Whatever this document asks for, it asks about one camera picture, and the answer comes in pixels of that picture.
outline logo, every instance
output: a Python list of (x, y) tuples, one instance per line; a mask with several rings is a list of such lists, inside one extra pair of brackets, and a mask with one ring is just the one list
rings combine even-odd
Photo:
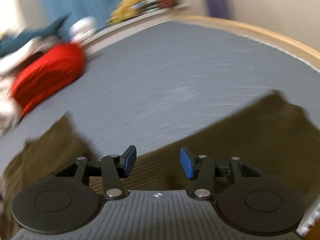
[(154, 194), (153, 196), (154, 196), (154, 197), (156, 197), (156, 198), (160, 198), (160, 197), (162, 197), (162, 196), (163, 196), (163, 194), (161, 194), (161, 193), (157, 192), (157, 193), (156, 193), (156, 194)]

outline purple object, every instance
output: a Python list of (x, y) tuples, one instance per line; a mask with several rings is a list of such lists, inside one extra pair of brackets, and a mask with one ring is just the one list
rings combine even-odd
[(211, 17), (231, 19), (228, 0), (205, 0)]

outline plush toy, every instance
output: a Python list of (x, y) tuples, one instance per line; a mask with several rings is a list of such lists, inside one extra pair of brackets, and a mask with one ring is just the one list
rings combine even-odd
[(144, 8), (144, 0), (122, 0), (111, 13), (110, 25), (136, 17)]

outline gray carpet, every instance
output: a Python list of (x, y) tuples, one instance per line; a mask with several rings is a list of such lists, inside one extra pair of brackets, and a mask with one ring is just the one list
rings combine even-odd
[(0, 138), (0, 170), (66, 111), (102, 155), (139, 155), (230, 115), (269, 88), (320, 127), (320, 75), (277, 49), (221, 30), (164, 23), (93, 54), (87, 72)]

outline yellow object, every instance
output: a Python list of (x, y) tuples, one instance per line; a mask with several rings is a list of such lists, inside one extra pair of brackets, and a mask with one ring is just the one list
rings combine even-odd
[(133, 5), (141, 3), (143, 0), (122, 0), (117, 8), (111, 13), (108, 22), (111, 25), (128, 20), (138, 15), (138, 9), (132, 8)]

